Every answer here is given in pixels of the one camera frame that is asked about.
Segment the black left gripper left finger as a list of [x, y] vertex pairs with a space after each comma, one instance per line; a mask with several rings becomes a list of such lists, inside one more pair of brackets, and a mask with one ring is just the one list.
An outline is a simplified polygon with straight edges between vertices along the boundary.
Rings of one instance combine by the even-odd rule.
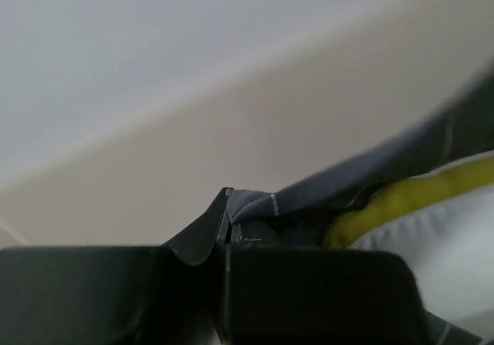
[[3, 344], [159, 344], [216, 295], [211, 267], [231, 191], [162, 245], [1, 251]]

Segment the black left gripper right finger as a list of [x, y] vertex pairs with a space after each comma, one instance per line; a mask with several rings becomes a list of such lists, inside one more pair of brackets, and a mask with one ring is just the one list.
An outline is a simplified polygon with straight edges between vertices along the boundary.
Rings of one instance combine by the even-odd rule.
[[221, 328], [231, 344], [426, 344], [414, 275], [388, 252], [284, 245], [261, 222], [225, 247]]

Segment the dark grey checked pillowcase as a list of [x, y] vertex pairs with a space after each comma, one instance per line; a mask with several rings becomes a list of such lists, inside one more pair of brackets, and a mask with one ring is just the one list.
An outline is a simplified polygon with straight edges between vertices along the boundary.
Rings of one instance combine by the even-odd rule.
[[[233, 191], [227, 207], [230, 237], [234, 225], [261, 222], [284, 245], [343, 249], [323, 245], [325, 232], [337, 217], [363, 210], [387, 186], [489, 151], [493, 153], [492, 73], [426, 121], [363, 154], [274, 193]], [[426, 344], [493, 342], [429, 312], [419, 288], [418, 293], [428, 328]]]

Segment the cream memory foam pillow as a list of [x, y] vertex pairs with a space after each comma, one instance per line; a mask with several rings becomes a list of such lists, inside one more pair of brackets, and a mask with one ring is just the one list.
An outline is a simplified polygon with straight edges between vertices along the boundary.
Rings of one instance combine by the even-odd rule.
[[399, 255], [429, 312], [493, 338], [491, 151], [385, 187], [337, 217], [323, 245]]

